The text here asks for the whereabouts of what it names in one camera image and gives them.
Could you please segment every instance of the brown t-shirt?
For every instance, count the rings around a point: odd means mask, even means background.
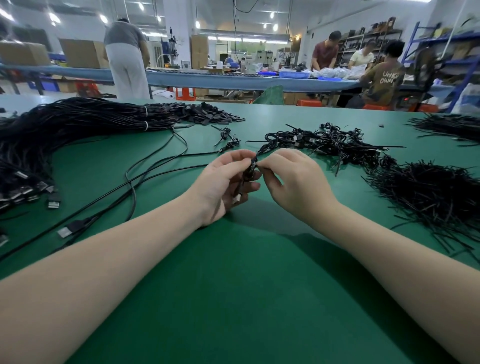
[[[406,69],[400,62],[382,62],[363,75],[362,81],[372,84],[362,94],[367,104],[389,106],[396,89],[403,83]]]
[[[338,45],[334,47],[326,47],[325,42],[318,43],[312,54],[312,59],[317,59],[320,68],[325,68],[332,63],[332,59],[336,58],[338,54]]]

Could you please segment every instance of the green tabletop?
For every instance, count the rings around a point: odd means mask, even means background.
[[[48,97],[1,96],[0,106],[26,111]],[[257,150],[266,133],[287,130],[285,123],[315,130],[322,122],[342,129],[361,128],[367,143],[402,145],[391,150],[399,162],[434,159],[437,164],[472,167],[480,148],[458,147],[449,137],[417,139],[406,126],[412,113],[221,103],[216,106],[246,118],[231,124],[240,146]],[[189,152],[214,150],[219,132],[210,126],[181,129]],[[30,212],[2,222],[12,249],[123,182],[125,170],[170,136],[169,131],[112,136],[68,146],[53,159],[62,195],[59,210],[45,202],[20,206],[9,214]],[[149,162],[182,151],[172,140]],[[213,160],[182,158],[160,170]],[[326,170],[324,158],[317,158]],[[183,193],[199,169],[170,173],[146,182],[138,191],[136,216]],[[401,221],[391,204],[369,187],[362,168],[347,165],[327,178],[339,201],[362,215],[392,227]],[[121,192],[88,209],[87,217]],[[89,231],[120,224],[130,201],[106,214]],[[445,253],[418,224],[399,233]],[[43,258],[62,240],[52,233],[0,263],[0,277]],[[479,268],[467,253],[456,259]],[[73,363],[454,363],[379,283],[347,252],[326,241],[277,206],[263,186],[247,204],[206,229],[196,231],[158,264],[69,360]]]

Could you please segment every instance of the person in gray shirt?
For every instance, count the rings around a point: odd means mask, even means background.
[[[114,22],[105,33],[104,58],[110,63],[117,98],[150,98],[145,68],[150,61],[146,38],[128,19]]]

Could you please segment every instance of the person in maroon shirt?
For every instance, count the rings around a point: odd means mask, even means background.
[[[338,54],[338,42],[341,38],[342,33],[336,30],[330,34],[327,40],[315,46],[312,54],[312,71],[319,71],[325,67],[333,68]]]

